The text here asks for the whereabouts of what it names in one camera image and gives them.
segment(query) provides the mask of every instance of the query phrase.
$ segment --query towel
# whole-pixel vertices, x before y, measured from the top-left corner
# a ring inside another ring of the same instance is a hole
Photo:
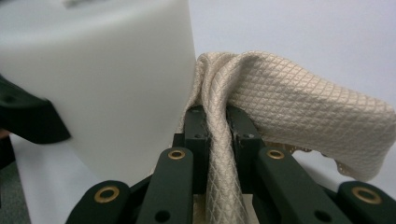
[[[203,105],[212,138],[206,196],[195,197],[195,222],[248,223],[226,105],[244,109],[265,142],[319,151],[335,160],[340,174],[361,181],[379,172],[396,139],[390,105],[267,52],[201,55],[186,110],[193,105]]]

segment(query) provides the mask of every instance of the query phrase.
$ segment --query diamond-patterned towel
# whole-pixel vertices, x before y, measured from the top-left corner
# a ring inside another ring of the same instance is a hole
[[[244,109],[265,141],[317,150],[333,158],[341,174],[359,180],[378,173],[396,139],[390,105],[271,53],[206,53],[198,58],[195,75],[187,108],[204,106],[212,135],[209,223],[248,223],[225,118],[227,104]]]

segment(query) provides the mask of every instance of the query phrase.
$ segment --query white plastic container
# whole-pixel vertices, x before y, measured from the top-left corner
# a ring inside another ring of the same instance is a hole
[[[194,62],[187,0],[0,3],[0,74],[52,101],[103,179],[132,185],[155,165]]]

